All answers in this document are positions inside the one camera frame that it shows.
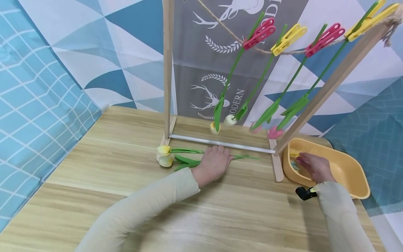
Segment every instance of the sleeve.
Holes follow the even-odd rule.
[[[348,191],[335,182],[318,184],[315,189],[325,215],[332,251],[375,252]]]
[[[128,234],[175,202],[200,191],[189,168],[120,200],[100,215],[75,252],[120,252]]]

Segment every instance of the wooden table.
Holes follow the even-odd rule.
[[[208,125],[178,117],[174,133],[216,137]],[[156,162],[162,135],[162,114],[108,109],[6,227],[0,251],[74,251],[108,207],[173,172]],[[219,138],[267,147],[264,133],[251,135],[245,127],[222,130]],[[171,146],[205,148],[179,140],[172,140]],[[287,178],[275,183],[269,154],[243,150],[233,154],[261,159],[233,161],[222,180],[171,206],[132,234],[124,251],[327,251],[326,225],[317,200],[300,200],[294,192],[298,185]],[[361,202],[355,204],[376,250],[385,251]]]

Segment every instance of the pink clothespin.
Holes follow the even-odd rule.
[[[268,36],[272,35],[276,31],[274,26],[274,18],[269,18],[261,26],[259,26],[253,33],[251,39],[243,44],[245,50],[249,50],[254,47],[257,43],[266,39]]]
[[[338,37],[342,36],[345,31],[346,29],[341,28],[341,25],[339,23],[335,23],[334,25],[332,25],[332,27],[327,29],[322,34],[322,36],[319,38],[318,42],[314,46],[310,44],[307,48],[305,48],[305,50],[307,50],[305,56],[309,58],[310,56],[319,52],[322,48],[326,47],[328,44],[335,41]]]

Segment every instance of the pink tulip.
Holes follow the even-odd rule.
[[[277,130],[277,126],[273,126],[270,128],[270,130],[267,132],[267,138],[268,139],[277,139],[283,134],[283,130]]]
[[[256,134],[257,132],[259,132],[259,131],[262,130],[262,126],[261,126],[261,125],[258,126],[256,129],[253,129],[253,130],[252,130],[253,125],[255,125],[255,123],[252,123],[251,127],[249,128],[249,132],[250,132],[250,133]]]

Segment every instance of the wooden frame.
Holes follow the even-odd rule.
[[[173,15],[174,15],[174,0],[163,0],[164,7],[164,136],[161,144],[169,144],[170,138],[185,139],[194,142],[222,144],[228,147],[244,148],[250,150],[250,146],[233,145],[228,143],[215,142],[210,140],[201,140],[192,137],[185,137],[173,135],[173,128],[176,122],[176,116],[171,117],[171,85],[172,85],[172,48],[173,48]],[[340,86],[340,84],[347,78],[347,76],[354,70],[354,68],[364,59],[369,51],[385,36],[390,25],[382,23],[375,26],[366,32],[360,40],[351,49],[349,54],[344,58],[341,64],[336,68],[327,82],[319,90],[312,101],[307,105],[305,110],[300,114],[297,120],[289,128],[289,130],[279,140],[270,140],[270,149],[260,149],[257,151],[267,152],[273,158],[273,172],[277,182],[281,182],[284,178],[283,168],[281,166],[280,154],[298,134],[301,128],[308,122],[308,120],[318,111],[318,109],[325,103],[330,95]]]

